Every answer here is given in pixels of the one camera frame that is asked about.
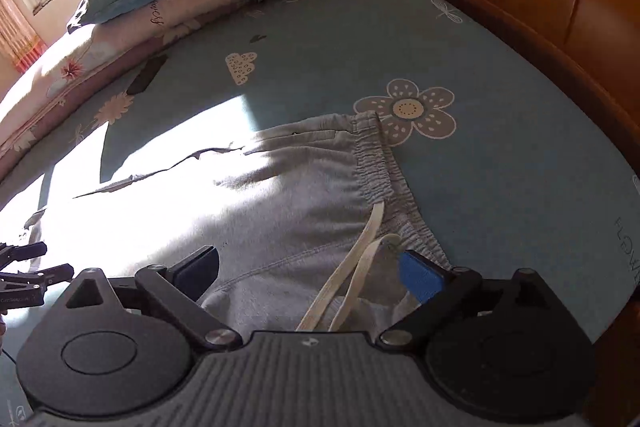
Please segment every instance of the gray sweatpants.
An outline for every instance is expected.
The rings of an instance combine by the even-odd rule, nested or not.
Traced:
[[[258,132],[228,149],[49,207],[36,220],[34,239],[45,241],[50,253],[66,252],[62,262],[74,251],[78,260],[84,257],[78,270],[87,266],[87,244],[75,241],[81,231],[103,252],[96,255],[94,248],[91,263],[108,265],[112,276],[148,263],[172,264],[202,245],[215,245],[220,273],[201,304],[245,339],[254,330],[297,327],[380,201],[385,212],[378,236],[396,233],[402,243],[398,251],[374,258],[341,330],[375,335],[415,308],[398,277],[402,250],[449,266],[383,144],[375,113],[310,118]],[[319,329],[328,327],[347,283]]]

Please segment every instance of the flower print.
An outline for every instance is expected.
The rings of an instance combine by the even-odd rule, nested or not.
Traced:
[[[166,46],[177,39],[186,37],[190,33],[199,30],[200,27],[200,23],[196,19],[190,19],[182,24],[174,26],[173,28],[169,28],[162,34],[162,45]]]
[[[31,143],[36,140],[33,129],[34,127],[31,127],[31,129],[27,129],[24,133],[20,134],[20,137],[14,142],[15,151],[26,151],[31,148]]]
[[[98,113],[94,116],[94,129],[100,127],[102,124],[109,122],[109,125],[113,125],[116,120],[119,120],[123,114],[129,109],[129,105],[133,103],[133,96],[126,92],[120,92],[107,100],[100,108]]]
[[[79,78],[82,70],[82,64],[78,60],[70,58],[66,64],[60,68],[60,73],[62,74],[62,78],[69,82]]]
[[[80,145],[82,143],[82,140],[84,140],[85,129],[86,127],[83,129],[82,124],[79,123],[76,127],[76,132],[74,133],[74,139],[71,140],[71,142],[75,142],[76,145]]]
[[[404,143],[415,129],[434,140],[451,136],[456,121],[443,111],[453,103],[454,94],[444,87],[420,91],[412,81],[396,78],[386,86],[388,96],[366,96],[353,104],[355,112],[375,111],[390,146]]]

